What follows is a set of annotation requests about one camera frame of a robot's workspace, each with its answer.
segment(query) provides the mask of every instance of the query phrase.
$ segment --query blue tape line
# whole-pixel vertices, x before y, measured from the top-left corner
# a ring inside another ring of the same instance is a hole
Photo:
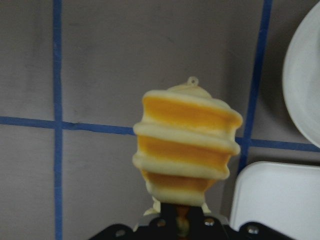
[[[55,123],[48,120],[29,119],[11,116],[0,116],[0,124],[53,129]]]
[[[272,9],[272,0],[264,0],[260,30],[258,35],[253,74],[250,87],[249,103],[245,120],[245,127],[242,139],[241,156],[239,160],[238,173],[247,165],[249,147],[251,145],[251,135],[254,125],[256,105],[259,94],[262,67],[267,44],[268,28]]]
[[[61,86],[61,14],[62,0],[53,0],[53,101],[54,101],[54,206],[55,240],[63,239],[63,190],[62,190],[62,151],[63,151],[63,111]]]
[[[44,128],[44,129],[55,129],[54,121],[10,117],[10,116],[0,116],[0,124]],[[62,129],[71,130],[71,131],[84,130],[84,131],[91,131],[95,133],[135,136],[133,128],[127,127],[127,126],[112,126],[112,125],[101,125],[101,124],[90,124],[90,123],[72,123],[72,122],[63,121]],[[235,141],[240,146],[243,144],[242,137],[236,137]],[[269,149],[285,149],[285,150],[296,150],[296,151],[307,151],[307,152],[320,152],[320,148],[318,148],[317,146],[311,143],[251,139],[249,142],[249,146],[258,147],[258,148],[269,148]]]
[[[320,148],[310,143],[308,144],[308,143],[297,143],[297,142],[287,142],[287,141],[252,139],[251,146],[259,147],[259,148],[286,149],[286,150],[320,153]]]
[[[71,123],[63,122],[63,129],[65,130],[85,130],[96,133],[107,133],[107,134],[121,134],[121,135],[135,135],[132,127],[126,126],[110,126],[110,125],[99,125],[89,123]]]

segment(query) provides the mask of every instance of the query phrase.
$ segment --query white plate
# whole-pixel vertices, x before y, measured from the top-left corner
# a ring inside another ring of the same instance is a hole
[[[320,147],[320,2],[303,19],[291,40],[282,84],[294,124]]]
[[[260,222],[297,240],[320,239],[320,167],[256,162],[238,176],[230,226]]]

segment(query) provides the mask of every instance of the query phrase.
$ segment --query screw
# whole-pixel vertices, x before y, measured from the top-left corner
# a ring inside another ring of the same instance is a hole
[[[116,238],[123,237],[124,235],[126,235],[126,231],[123,230],[123,229],[120,229],[120,230],[115,232],[115,237]]]
[[[215,224],[215,220],[211,217],[208,217],[204,220],[204,225],[212,227]]]
[[[166,225],[166,221],[164,219],[159,219],[159,221],[156,223],[156,226],[158,228],[164,227]]]
[[[248,233],[250,234],[258,234],[259,233],[259,228],[254,225],[249,225],[247,228]]]

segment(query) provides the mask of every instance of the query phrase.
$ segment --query black mount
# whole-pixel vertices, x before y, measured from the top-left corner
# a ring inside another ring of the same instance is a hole
[[[258,222],[247,222],[235,231],[218,218],[204,215],[201,207],[195,206],[190,207],[187,213],[189,233],[183,238],[177,235],[176,218],[175,206],[161,203],[161,213],[151,215],[136,231],[123,224],[114,224],[90,240],[293,240]]]

